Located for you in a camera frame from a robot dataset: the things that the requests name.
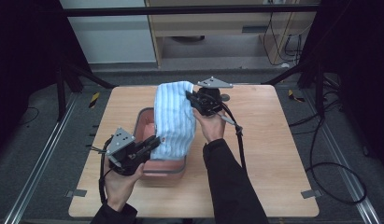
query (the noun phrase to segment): blue striped cloth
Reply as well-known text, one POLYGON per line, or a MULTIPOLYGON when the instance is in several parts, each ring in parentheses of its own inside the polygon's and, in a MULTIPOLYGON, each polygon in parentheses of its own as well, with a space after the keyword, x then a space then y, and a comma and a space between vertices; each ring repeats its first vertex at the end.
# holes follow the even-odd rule
POLYGON ((152 159, 182 160, 189 152, 195 132, 195 118, 185 91, 192 92, 188 81, 161 84, 154 100, 156 136, 161 144, 151 152, 152 159))

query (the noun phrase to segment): pink tray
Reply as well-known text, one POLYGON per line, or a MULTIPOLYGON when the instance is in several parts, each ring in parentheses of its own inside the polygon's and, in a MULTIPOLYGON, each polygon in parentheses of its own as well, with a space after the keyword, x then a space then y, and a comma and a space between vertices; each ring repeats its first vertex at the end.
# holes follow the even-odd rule
MULTIPOLYGON (((144 141, 154 135, 154 109, 144 108, 136 120, 134 137, 136 142, 144 141)), ((149 160, 145 163, 142 178, 179 179, 183 177, 186 167, 186 157, 179 161, 149 160)))

